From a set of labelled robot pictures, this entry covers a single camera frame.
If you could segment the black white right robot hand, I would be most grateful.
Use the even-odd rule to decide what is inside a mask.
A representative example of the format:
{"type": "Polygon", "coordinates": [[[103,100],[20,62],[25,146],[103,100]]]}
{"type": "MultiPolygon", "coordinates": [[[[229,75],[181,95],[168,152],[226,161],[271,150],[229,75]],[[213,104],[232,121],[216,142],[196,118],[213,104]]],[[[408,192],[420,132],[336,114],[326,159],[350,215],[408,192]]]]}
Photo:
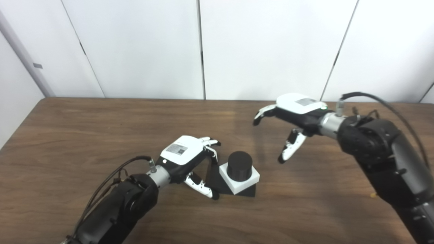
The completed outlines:
{"type": "Polygon", "coordinates": [[[253,125],[259,125],[264,117],[276,117],[295,126],[278,157],[278,162],[283,164],[293,156],[307,137],[321,135],[320,123],[328,112],[328,106],[324,102],[299,93],[287,93],[279,96],[275,104],[261,108],[254,117],[253,125]]]}

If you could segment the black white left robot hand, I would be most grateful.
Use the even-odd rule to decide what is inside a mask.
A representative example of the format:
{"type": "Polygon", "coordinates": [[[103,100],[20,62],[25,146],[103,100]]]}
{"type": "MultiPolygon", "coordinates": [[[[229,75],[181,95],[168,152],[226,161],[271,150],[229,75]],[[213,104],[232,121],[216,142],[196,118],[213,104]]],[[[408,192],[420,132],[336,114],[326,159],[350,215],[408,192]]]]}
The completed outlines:
{"type": "Polygon", "coordinates": [[[221,146],[221,142],[211,137],[180,136],[167,146],[157,159],[156,168],[164,173],[163,182],[185,183],[204,196],[218,200],[219,193],[211,187],[206,187],[205,181],[193,171],[207,157],[210,158],[212,165],[218,164],[217,152],[213,146],[221,146]]]}

